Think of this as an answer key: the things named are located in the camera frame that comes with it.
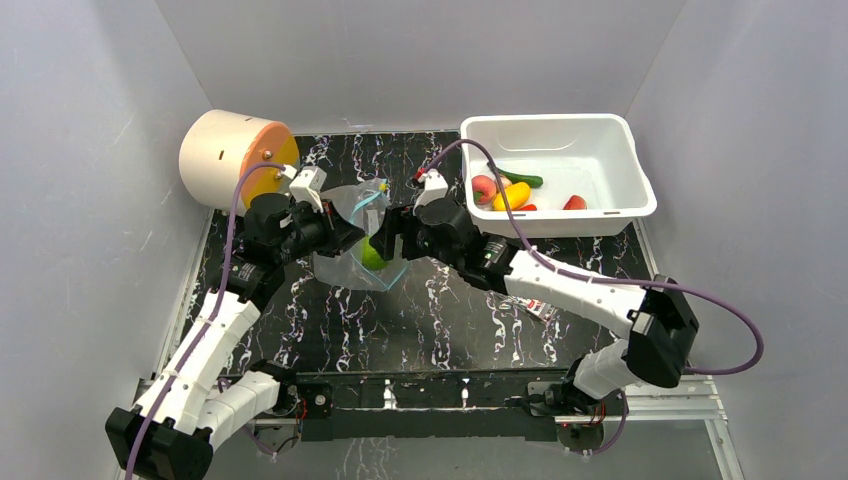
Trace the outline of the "clear zip top bag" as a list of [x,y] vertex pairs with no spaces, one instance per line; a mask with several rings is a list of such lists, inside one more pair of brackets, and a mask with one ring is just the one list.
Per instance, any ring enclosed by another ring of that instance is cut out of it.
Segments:
[[[339,186],[322,193],[323,200],[331,201],[339,213],[352,224],[361,227],[366,236],[372,236],[383,224],[389,208],[386,192],[379,186],[385,179],[375,178],[357,185]],[[369,271],[360,263],[362,240],[342,255],[329,258],[313,255],[315,278],[323,283],[350,290],[385,292],[390,290],[409,268],[409,262],[396,253],[395,259],[381,271]]]

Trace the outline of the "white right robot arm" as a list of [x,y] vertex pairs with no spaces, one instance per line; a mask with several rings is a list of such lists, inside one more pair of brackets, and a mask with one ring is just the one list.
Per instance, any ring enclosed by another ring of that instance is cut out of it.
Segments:
[[560,383],[528,387],[523,397],[507,400],[533,416],[587,414],[633,384],[677,387],[699,330],[672,280],[622,284],[551,260],[516,239],[481,232],[448,198],[389,209],[369,243],[385,261],[432,258],[479,290],[539,300],[615,335],[610,345],[576,360]]

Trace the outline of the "green toy lime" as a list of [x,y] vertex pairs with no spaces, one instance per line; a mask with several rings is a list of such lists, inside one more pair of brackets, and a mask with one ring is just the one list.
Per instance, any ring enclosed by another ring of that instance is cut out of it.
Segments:
[[370,239],[370,236],[366,236],[362,241],[360,263],[369,271],[381,271],[388,267],[389,262],[370,244]]

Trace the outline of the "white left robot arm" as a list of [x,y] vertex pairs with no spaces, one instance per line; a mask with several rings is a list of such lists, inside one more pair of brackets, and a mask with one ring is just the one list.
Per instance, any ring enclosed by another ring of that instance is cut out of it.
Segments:
[[201,479],[215,451],[258,414],[293,412],[295,375],[268,361],[218,392],[229,355],[279,290],[287,265],[334,257],[365,236],[329,201],[318,208],[262,194],[232,225],[217,286],[154,383],[130,409],[115,408],[105,430],[128,479]]

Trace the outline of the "white plastic bin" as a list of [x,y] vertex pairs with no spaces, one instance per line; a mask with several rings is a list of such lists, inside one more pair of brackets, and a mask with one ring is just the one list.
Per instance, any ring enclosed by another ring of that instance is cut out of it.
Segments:
[[[657,209],[652,185],[638,159],[627,121],[612,113],[474,116],[460,126],[462,173],[466,186],[476,175],[492,174],[487,156],[504,170],[541,176],[530,204],[538,211],[518,211],[517,222],[490,206],[468,210],[484,232],[529,238],[615,236],[632,221]],[[565,211],[572,195],[583,197],[587,210]]]

